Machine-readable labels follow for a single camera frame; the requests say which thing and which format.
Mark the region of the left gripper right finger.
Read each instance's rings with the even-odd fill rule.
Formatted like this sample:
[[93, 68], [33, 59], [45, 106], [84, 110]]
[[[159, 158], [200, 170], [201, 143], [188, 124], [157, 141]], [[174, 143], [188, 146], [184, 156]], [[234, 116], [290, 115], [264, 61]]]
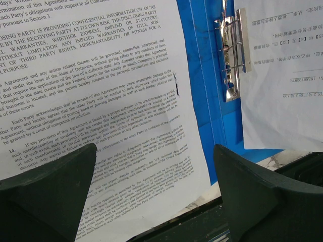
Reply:
[[272, 171], [216, 145], [232, 241], [322, 241], [322, 155]]

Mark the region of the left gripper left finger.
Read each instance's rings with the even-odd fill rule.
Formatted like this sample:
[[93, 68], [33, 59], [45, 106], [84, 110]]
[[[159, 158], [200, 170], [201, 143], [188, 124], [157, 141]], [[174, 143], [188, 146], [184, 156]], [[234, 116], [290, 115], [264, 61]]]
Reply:
[[96, 163], [87, 144], [1, 180], [1, 241], [75, 241]]

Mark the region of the blue clip file folder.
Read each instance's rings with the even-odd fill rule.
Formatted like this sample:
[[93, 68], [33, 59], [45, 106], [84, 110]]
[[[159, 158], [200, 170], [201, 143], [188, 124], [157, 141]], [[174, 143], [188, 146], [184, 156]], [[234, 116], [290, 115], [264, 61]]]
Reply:
[[222, 59], [218, 54], [220, 35], [215, 20], [222, 18], [222, 1], [177, 1], [185, 38], [191, 94], [200, 139], [211, 184], [217, 182], [213, 149], [221, 144], [258, 163], [279, 150], [246, 150], [243, 144], [241, 102], [226, 102]]

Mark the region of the white chinese printed sheet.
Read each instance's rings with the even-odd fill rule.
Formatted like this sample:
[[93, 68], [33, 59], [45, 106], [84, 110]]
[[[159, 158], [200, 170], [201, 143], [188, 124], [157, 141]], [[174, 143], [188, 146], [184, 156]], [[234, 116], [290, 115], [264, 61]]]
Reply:
[[247, 18], [246, 149], [322, 151], [322, 1], [235, 1]]

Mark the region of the white printed paper sheet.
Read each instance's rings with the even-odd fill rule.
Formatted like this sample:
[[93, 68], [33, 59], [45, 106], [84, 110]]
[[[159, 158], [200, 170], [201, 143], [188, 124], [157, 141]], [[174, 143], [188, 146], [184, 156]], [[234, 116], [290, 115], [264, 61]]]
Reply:
[[176, 1], [1, 1], [1, 180], [87, 144], [75, 241], [127, 241], [210, 188]]

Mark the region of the metal folder clip mechanism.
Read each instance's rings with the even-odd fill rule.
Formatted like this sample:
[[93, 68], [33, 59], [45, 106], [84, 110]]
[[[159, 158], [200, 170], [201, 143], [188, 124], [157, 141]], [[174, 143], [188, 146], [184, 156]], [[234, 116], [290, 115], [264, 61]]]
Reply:
[[240, 98], [240, 74], [252, 71], [246, 9], [215, 20], [214, 30], [223, 80], [224, 101]]

